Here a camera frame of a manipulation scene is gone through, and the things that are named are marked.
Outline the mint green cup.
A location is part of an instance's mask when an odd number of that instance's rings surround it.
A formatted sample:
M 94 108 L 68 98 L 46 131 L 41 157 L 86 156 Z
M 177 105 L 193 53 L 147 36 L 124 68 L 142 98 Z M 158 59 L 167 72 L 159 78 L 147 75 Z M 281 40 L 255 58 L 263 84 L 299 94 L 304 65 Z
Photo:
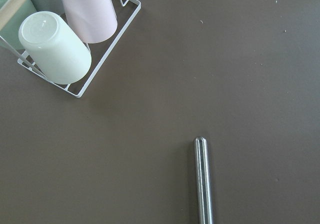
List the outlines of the mint green cup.
M 0 0 L 2 8 L 8 0 Z M 0 31 L 0 35 L 16 50 L 22 50 L 24 47 L 19 40 L 19 29 L 22 22 L 37 10 L 31 0 L 26 0 L 19 10 L 8 21 L 4 28 Z

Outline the pink cup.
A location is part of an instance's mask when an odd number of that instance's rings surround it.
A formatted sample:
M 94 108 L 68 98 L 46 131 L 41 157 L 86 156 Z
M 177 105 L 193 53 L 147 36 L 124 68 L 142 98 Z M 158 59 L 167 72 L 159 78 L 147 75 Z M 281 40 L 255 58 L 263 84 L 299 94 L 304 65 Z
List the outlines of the pink cup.
M 112 0 L 62 0 L 68 25 L 84 43 L 109 39 L 118 22 Z

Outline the steel muddler black tip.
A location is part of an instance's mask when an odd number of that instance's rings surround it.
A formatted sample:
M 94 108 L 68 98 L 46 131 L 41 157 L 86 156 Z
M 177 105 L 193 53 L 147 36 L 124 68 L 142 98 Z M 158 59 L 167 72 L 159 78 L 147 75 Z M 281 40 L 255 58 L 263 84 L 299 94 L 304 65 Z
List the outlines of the steel muddler black tip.
M 194 139 L 194 154 L 199 223 L 213 224 L 210 159 L 208 143 L 204 137 L 197 136 Z

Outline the white cup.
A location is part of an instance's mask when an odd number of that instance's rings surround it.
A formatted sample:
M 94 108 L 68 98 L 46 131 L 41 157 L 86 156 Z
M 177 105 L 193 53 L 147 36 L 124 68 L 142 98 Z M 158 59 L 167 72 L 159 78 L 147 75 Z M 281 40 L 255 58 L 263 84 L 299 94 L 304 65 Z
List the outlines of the white cup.
M 90 70 L 89 49 L 56 13 L 39 11 L 20 25 L 18 38 L 48 80 L 60 85 L 82 79 Z

